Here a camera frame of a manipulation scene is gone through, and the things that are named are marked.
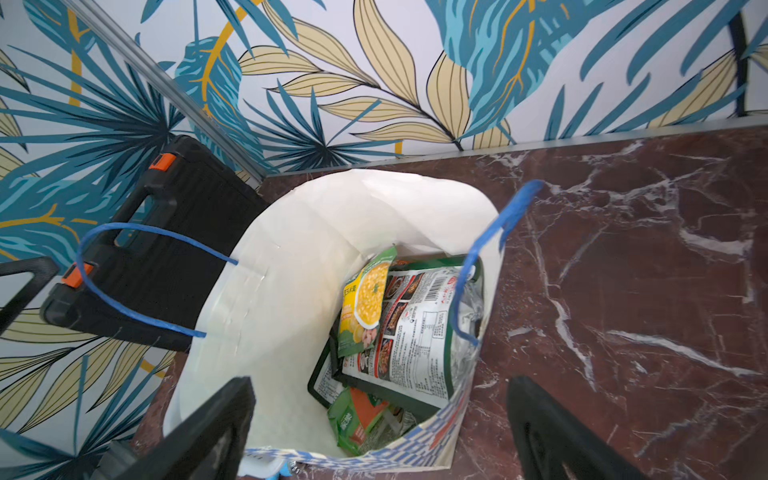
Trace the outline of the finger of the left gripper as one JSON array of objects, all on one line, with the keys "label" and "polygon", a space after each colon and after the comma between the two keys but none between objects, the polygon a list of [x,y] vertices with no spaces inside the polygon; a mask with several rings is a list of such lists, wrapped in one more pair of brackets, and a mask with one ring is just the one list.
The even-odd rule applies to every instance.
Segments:
[{"label": "finger of the left gripper", "polygon": [[2,277],[18,274],[31,275],[27,282],[1,309],[1,333],[4,333],[8,329],[27,305],[58,273],[58,265],[48,256],[16,260],[1,264]]}]

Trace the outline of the green white barcode packet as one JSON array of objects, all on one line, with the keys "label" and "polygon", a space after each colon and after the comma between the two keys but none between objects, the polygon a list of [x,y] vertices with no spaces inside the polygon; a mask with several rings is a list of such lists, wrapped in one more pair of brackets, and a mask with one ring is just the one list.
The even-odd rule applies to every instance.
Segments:
[{"label": "green white barcode packet", "polygon": [[340,315],[307,385],[330,407],[342,391],[355,388],[419,422],[447,407],[467,376],[472,340],[484,313],[484,271],[480,262],[459,279],[461,256],[396,262],[381,295],[373,330]]}]

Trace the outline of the green yellow corn soup packet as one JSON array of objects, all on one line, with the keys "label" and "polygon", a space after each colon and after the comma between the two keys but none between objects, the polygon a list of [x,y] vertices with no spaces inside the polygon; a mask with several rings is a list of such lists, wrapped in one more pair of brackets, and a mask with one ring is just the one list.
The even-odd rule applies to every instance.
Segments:
[{"label": "green yellow corn soup packet", "polygon": [[372,257],[343,288],[340,320],[336,330],[341,358],[370,349],[378,336],[390,267],[397,256],[392,245]]}]

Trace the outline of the green orange soup packet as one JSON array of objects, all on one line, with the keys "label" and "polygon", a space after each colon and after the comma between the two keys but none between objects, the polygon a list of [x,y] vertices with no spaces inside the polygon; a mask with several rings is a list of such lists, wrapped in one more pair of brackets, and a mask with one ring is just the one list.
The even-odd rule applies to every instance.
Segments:
[{"label": "green orange soup packet", "polygon": [[339,394],[327,416],[337,446],[349,456],[387,447],[417,424],[403,408],[351,387]]}]

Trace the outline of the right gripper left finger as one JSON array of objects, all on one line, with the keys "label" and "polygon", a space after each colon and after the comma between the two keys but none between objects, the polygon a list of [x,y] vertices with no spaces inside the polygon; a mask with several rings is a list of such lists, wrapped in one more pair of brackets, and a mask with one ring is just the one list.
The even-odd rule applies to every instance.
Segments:
[{"label": "right gripper left finger", "polygon": [[113,448],[93,479],[235,479],[255,408],[251,380],[228,381],[141,458]]}]

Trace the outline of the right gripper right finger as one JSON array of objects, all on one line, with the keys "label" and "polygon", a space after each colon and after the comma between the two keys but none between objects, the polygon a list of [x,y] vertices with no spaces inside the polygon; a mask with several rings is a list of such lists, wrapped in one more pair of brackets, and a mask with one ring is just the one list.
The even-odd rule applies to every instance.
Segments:
[{"label": "right gripper right finger", "polygon": [[644,479],[527,376],[509,380],[506,410],[525,479]]}]

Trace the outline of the paper bag blue checkered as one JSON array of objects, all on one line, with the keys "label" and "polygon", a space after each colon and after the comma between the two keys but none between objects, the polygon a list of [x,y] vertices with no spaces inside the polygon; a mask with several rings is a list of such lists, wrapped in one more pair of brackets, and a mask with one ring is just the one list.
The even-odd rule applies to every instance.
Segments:
[{"label": "paper bag blue checkered", "polygon": [[470,381],[403,439],[357,458],[337,447],[306,384],[340,309],[342,283],[366,255],[393,244],[468,255],[484,268],[484,301],[491,304],[504,241],[541,187],[526,183],[497,210],[465,183],[353,169],[287,193],[225,257],[176,388],[181,416],[189,418],[226,381],[247,377],[256,400],[244,447],[251,459],[364,472],[448,468]]}]

